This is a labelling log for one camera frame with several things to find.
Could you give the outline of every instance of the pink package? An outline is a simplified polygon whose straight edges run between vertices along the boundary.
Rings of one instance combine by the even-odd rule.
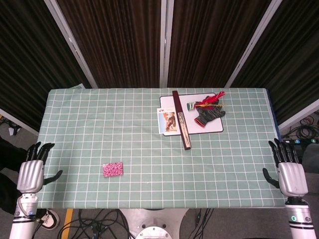
[[[123,175],[122,162],[103,164],[104,177],[111,177],[111,176],[118,176],[118,175]]]

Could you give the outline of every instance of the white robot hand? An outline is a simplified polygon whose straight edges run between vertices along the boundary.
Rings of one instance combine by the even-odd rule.
[[[17,189],[22,196],[17,200],[10,239],[30,239],[32,237],[34,222],[39,221],[35,216],[38,204],[36,193],[43,185],[57,180],[62,174],[60,170],[55,176],[44,179],[44,165],[54,143],[44,144],[37,153],[40,144],[41,142],[38,142],[29,148],[26,161],[20,168]]]
[[[291,144],[274,139],[269,141],[277,167],[278,181],[269,176],[263,168],[268,183],[279,188],[288,197],[285,203],[289,217],[289,226],[294,239],[316,239],[314,225],[310,217],[309,205],[302,197],[308,193],[303,166],[299,163],[294,147]]]

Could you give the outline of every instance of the white board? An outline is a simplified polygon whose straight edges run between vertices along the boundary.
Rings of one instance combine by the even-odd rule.
[[[221,122],[221,118],[214,119],[211,122],[208,122],[205,127],[199,126],[194,119],[198,116],[198,111],[193,109],[191,111],[187,110],[187,103],[202,101],[207,96],[214,96],[214,93],[204,93],[204,94],[193,94],[193,95],[179,95],[181,107],[184,112],[187,129],[189,134],[195,133],[214,133],[214,132],[222,132],[224,130],[223,124]],[[162,96],[159,99],[161,108],[175,108],[173,96]],[[169,135],[180,135],[179,126],[177,127],[177,132],[169,135],[165,134],[165,136]]]

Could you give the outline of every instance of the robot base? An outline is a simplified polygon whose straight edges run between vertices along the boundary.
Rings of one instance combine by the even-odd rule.
[[[120,209],[136,239],[179,239],[181,221],[188,209]]]

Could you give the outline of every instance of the brown curtain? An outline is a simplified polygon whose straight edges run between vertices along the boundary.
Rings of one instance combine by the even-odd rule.
[[[58,0],[99,88],[159,87],[160,0]]]
[[[169,87],[224,87],[270,0],[175,0]]]
[[[51,89],[90,85],[44,1],[0,1],[0,32],[0,108],[39,130]]]
[[[284,0],[231,87],[267,88],[278,123],[319,99],[319,1]]]

